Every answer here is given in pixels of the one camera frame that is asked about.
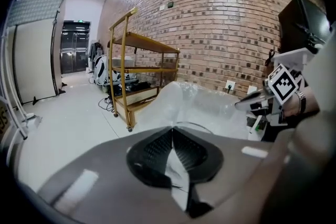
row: wooden shelf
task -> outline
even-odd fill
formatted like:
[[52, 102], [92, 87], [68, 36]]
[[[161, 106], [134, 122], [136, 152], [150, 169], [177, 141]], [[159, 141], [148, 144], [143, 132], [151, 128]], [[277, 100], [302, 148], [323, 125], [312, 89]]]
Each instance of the wooden shelf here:
[[[121, 72], [120, 67], [112, 67], [112, 70]], [[161, 68], [161, 67], [125, 67], [125, 73], [156, 73], [156, 72], [177, 72], [177, 69], [173, 68]]]
[[[122, 36], [120, 38], [116, 38], [113, 43], [121, 44], [122, 43]], [[180, 53], [179, 50], [176, 50], [172, 47], [169, 47], [165, 44], [162, 44], [158, 41], [150, 39], [148, 37], [143, 37], [138, 34], [127, 32], [126, 34], [126, 46], [145, 49], [150, 51], [159, 52], [161, 54], [178, 54]]]

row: person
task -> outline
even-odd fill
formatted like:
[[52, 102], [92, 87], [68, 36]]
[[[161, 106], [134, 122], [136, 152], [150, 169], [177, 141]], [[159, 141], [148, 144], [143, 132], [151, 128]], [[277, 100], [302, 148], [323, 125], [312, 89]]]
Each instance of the person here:
[[268, 125], [261, 139], [262, 141], [274, 142], [280, 131], [295, 128], [303, 119], [315, 115], [319, 111], [319, 105], [317, 104], [312, 89], [306, 86], [302, 91], [294, 93], [291, 98], [283, 104], [282, 110], [288, 125]]

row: clear plastic sheet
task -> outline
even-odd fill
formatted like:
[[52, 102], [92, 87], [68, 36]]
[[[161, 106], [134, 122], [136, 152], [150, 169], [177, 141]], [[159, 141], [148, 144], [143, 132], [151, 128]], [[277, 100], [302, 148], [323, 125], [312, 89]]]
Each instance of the clear plastic sheet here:
[[187, 82], [171, 82], [137, 117], [137, 129], [187, 126], [215, 135], [248, 139], [246, 112], [237, 97]]

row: wrist watch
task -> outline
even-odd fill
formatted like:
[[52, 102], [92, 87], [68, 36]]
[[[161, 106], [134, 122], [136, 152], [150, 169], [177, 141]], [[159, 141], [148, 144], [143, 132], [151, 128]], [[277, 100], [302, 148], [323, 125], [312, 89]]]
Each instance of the wrist watch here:
[[299, 97], [300, 99], [300, 109], [299, 109], [299, 114], [302, 114], [306, 110], [306, 97], [301, 91], [296, 91], [295, 94]]

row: gray surface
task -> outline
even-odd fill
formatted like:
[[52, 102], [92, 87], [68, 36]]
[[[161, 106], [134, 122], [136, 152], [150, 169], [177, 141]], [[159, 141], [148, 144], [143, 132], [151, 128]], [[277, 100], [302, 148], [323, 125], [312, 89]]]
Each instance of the gray surface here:
[[[126, 164], [127, 149], [160, 129], [138, 133], [100, 144], [57, 172], [38, 192], [52, 203], [82, 173], [95, 171], [99, 179], [71, 217], [84, 223], [182, 223], [190, 218], [168, 189], [146, 186], [136, 179]], [[270, 148], [272, 144], [236, 140], [192, 131], [217, 145], [223, 152], [224, 165], [215, 178], [196, 186], [202, 201], [217, 205], [239, 189], [262, 161], [243, 155], [244, 146]]]

